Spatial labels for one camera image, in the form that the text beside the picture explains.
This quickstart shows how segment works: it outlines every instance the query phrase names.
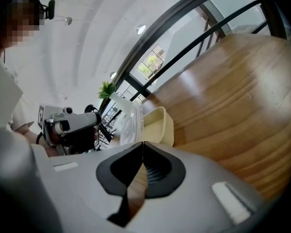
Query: white ceiling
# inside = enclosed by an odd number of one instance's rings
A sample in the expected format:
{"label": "white ceiling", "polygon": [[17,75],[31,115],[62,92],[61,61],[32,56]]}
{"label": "white ceiling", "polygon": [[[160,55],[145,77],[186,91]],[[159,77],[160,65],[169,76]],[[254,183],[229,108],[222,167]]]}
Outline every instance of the white ceiling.
{"label": "white ceiling", "polygon": [[[110,79],[138,41],[136,28],[151,25],[177,0],[55,0],[55,18],[27,42],[6,51],[8,69],[31,106],[62,105],[84,95],[99,102],[101,81]],[[63,19],[72,17],[71,25]]]}

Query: beige box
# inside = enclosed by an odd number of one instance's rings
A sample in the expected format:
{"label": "beige box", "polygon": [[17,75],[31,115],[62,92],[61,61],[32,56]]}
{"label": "beige box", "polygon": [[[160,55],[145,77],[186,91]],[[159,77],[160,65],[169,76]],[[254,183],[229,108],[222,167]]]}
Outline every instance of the beige box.
{"label": "beige box", "polygon": [[173,146],[174,122],[164,107],[144,115],[143,141],[162,143]]}

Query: green plant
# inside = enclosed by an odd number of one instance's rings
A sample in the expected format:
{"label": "green plant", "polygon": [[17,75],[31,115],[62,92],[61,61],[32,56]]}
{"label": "green plant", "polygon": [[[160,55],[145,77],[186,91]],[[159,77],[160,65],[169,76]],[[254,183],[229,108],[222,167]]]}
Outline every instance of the green plant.
{"label": "green plant", "polygon": [[98,92],[100,99],[106,99],[115,91],[115,84],[113,82],[109,83],[108,81],[102,82],[102,87],[99,88],[101,91]]}
{"label": "green plant", "polygon": [[150,65],[152,65],[154,62],[156,62],[156,60],[157,60],[157,57],[156,56],[150,56],[150,57],[148,57],[148,59],[147,59],[147,65],[148,65],[148,67],[150,66]]}
{"label": "green plant", "polygon": [[139,65],[138,69],[142,71],[147,77],[152,73],[149,68],[147,68],[145,65]]}

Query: black strap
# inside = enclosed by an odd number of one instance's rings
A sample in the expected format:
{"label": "black strap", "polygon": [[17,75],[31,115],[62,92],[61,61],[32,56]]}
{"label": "black strap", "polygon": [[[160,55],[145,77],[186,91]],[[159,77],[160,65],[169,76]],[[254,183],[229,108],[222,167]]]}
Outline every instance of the black strap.
{"label": "black strap", "polygon": [[42,132],[40,132],[40,134],[37,136],[37,139],[35,141],[36,144],[39,144],[41,136],[43,136]]}

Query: trees outside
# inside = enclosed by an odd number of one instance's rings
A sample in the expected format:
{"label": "trees outside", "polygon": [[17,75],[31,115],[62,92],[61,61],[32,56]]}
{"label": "trees outside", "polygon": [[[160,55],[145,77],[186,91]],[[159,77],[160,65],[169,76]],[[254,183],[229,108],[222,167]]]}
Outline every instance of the trees outside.
{"label": "trees outside", "polygon": [[151,75],[151,70],[149,69],[149,68],[147,68],[145,65],[142,65],[142,64],[140,64],[139,66],[138,66],[138,69],[140,70],[140,71],[142,71],[147,77],[149,77],[150,75]]}
{"label": "trees outside", "polygon": [[157,60],[157,56],[150,56],[150,57],[148,57],[148,59],[147,59],[147,66],[149,67],[149,66],[151,66],[154,62],[156,62],[156,60]]}

